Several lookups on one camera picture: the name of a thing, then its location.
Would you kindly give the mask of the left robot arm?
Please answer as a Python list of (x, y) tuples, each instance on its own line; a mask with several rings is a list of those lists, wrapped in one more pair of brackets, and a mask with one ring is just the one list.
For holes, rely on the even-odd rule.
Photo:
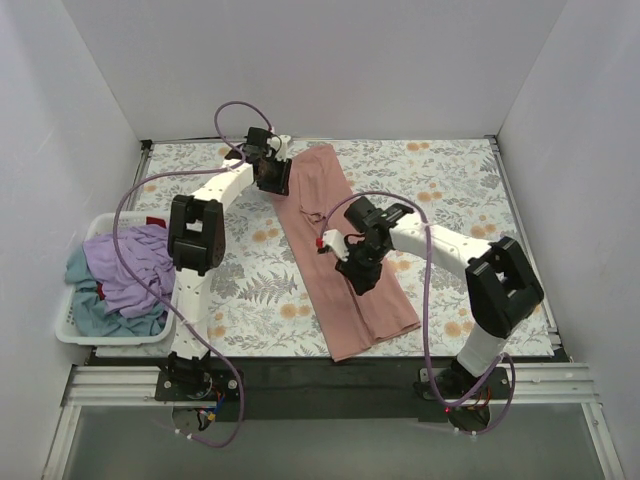
[(218, 173), (189, 195), (176, 196), (169, 218), (168, 252), (175, 267), (171, 313), (175, 335), (167, 382), (193, 400), (215, 396), (217, 375), (209, 369), (209, 288), (226, 250), (225, 211), (253, 185), (286, 196), (292, 160), (289, 135), (251, 127)]

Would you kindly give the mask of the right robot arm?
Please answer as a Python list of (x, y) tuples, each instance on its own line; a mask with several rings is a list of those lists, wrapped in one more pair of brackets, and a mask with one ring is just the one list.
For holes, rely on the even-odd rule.
[(544, 299), (543, 287), (517, 240), (476, 239), (434, 225), (414, 202), (395, 195), (387, 209), (373, 205), (367, 192), (340, 201), (353, 233), (321, 227), (318, 252), (333, 252), (336, 269), (362, 296), (381, 278), (382, 262), (391, 251), (425, 262), (423, 293), (430, 293), (431, 270), (439, 267), (464, 283), (475, 325), (449, 368), (436, 373), (425, 361), (429, 397), (458, 407), (489, 384), (498, 364), (508, 359), (504, 348), (520, 323)]

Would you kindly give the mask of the teal blue t-shirt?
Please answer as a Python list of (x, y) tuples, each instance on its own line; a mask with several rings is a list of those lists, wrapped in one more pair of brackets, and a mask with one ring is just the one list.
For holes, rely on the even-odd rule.
[(82, 247), (69, 257), (64, 277), (72, 287), (73, 320), (83, 336), (106, 338), (134, 338), (159, 335), (166, 326), (164, 306), (156, 303), (149, 313), (126, 318), (119, 311), (107, 312), (106, 300), (99, 290)]

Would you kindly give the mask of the white plastic laundry basket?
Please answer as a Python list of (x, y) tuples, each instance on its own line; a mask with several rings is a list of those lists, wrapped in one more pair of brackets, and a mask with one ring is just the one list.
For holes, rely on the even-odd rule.
[[(167, 225), (167, 211), (124, 211), (119, 216), (105, 213), (90, 224), (86, 238), (122, 234), (126, 230), (157, 223)], [(91, 276), (83, 282), (66, 283), (66, 304), (55, 322), (55, 334), (59, 341), (68, 344), (96, 347), (128, 347), (154, 344), (170, 335), (175, 324), (174, 317), (159, 305), (155, 319), (146, 315), (131, 320), (120, 314), (106, 314), (106, 303), (99, 298), (98, 284)]]

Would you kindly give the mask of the aluminium table edge rail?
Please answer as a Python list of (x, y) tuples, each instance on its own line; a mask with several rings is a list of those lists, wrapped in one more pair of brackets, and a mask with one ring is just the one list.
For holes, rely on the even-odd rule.
[[(146, 140), (142, 140), (140, 142), (140, 145), (141, 145), (140, 159), (136, 167), (136, 171), (135, 171), (135, 175), (134, 175), (131, 187), (134, 187), (146, 177), (149, 158), (152, 154), (154, 143), (152, 140), (146, 139)], [(138, 195), (137, 189), (134, 189), (129, 195), (126, 196), (126, 200), (123, 205), (124, 211), (131, 211), (134, 209), (137, 195)]]

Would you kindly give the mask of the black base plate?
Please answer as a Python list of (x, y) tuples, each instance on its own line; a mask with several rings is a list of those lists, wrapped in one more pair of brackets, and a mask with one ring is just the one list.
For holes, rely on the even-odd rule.
[(334, 363), (326, 358), (237, 358), (230, 370), (209, 358), (217, 375), (215, 396), (187, 398), (167, 382), (161, 366), (155, 400), (195, 407), (221, 406), (217, 417), (247, 420), (409, 418), (445, 423), (452, 419), (431, 394), (418, 357), (364, 357)]

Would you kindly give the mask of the aluminium front frame rail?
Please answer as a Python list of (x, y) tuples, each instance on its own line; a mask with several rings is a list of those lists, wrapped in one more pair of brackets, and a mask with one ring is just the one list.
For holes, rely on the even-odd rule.
[[(429, 424), (444, 419), (444, 406), (432, 392), (426, 367), (416, 357), (373, 358), (332, 364), (319, 358), (240, 358), (243, 381), (208, 360), (203, 379), (191, 384), (170, 372), (166, 361), (126, 357), (91, 358), (72, 368), (62, 412), (43, 478), (62, 478), (80, 414), (89, 406), (214, 406), (218, 397), (234, 409), (247, 394), (247, 420), (373, 419), (412, 414)], [(475, 408), (501, 403), (578, 405), (591, 442), (608, 479), (621, 479), (623, 468), (602, 412), (589, 368), (584, 363), (501, 362), (469, 400)]]

